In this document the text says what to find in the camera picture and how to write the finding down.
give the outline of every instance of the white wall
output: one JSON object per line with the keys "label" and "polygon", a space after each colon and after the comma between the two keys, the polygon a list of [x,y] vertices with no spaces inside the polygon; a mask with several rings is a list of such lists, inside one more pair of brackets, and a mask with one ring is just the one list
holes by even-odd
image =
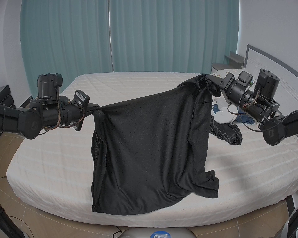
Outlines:
{"label": "white wall", "polygon": [[237,53],[248,44],[298,71],[298,0],[240,0]]}
{"label": "white wall", "polygon": [[22,0],[0,0],[0,86],[9,85],[16,107],[31,96],[21,51],[21,5]]}

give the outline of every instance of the white bed sheet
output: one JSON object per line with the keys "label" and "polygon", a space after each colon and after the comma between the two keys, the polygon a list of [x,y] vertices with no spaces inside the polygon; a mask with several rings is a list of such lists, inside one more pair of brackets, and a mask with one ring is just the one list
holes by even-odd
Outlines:
{"label": "white bed sheet", "polygon": [[[81,89],[90,96],[90,102],[107,105],[170,90],[195,75],[86,74],[77,77],[62,95],[72,99],[74,91]],[[269,146],[261,133],[249,131],[241,124],[239,127],[243,136],[241,146],[209,136],[205,168],[215,169],[219,178],[218,199],[192,193],[171,207],[148,214],[115,216],[92,212],[93,116],[85,118],[79,132],[58,128],[34,140],[25,139],[8,167],[7,179],[24,202],[70,220],[133,227],[218,223],[275,204],[298,189],[296,138]]]}

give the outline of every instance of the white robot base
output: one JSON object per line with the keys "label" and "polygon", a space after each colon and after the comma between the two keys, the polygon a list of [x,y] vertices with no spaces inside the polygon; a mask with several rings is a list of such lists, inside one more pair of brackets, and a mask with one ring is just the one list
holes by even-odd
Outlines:
{"label": "white robot base", "polygon": [[119,238],[196,238],[187,228],[131,228],[124,231]]}

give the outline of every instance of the tile floor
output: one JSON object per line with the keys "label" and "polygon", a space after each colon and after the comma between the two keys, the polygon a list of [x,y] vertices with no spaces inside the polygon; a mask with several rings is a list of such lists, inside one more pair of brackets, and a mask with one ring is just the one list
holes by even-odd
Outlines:
{"label": "tile floor", "polygon": [[[0,136],[0,177],[5,176],[7,167],[22,143],[17,134],[4,133]],[[115,226],[103,226],[70,221],[32,207],[15,196],[6,178],[0,179],[0,203],[6,213],[22,219],[31,228],[35,238],[111,238],[118,231]],[[208,225],[189,227],[198,238],[269,238],[282,227],[289,217],[285,201],[280,201],[238,218]],[[12,218],[13,222],[30,236],[26,225]]]}

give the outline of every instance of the barcode label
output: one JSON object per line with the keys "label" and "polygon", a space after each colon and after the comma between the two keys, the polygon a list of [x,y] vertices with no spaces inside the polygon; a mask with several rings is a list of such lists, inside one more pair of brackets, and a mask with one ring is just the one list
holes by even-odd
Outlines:
{"label": "barcode label", "polygon": [[81,94],[79,94],[79,92],[76,92],[75,93],[83,102],[85,101],[85,98],[81,95]]}

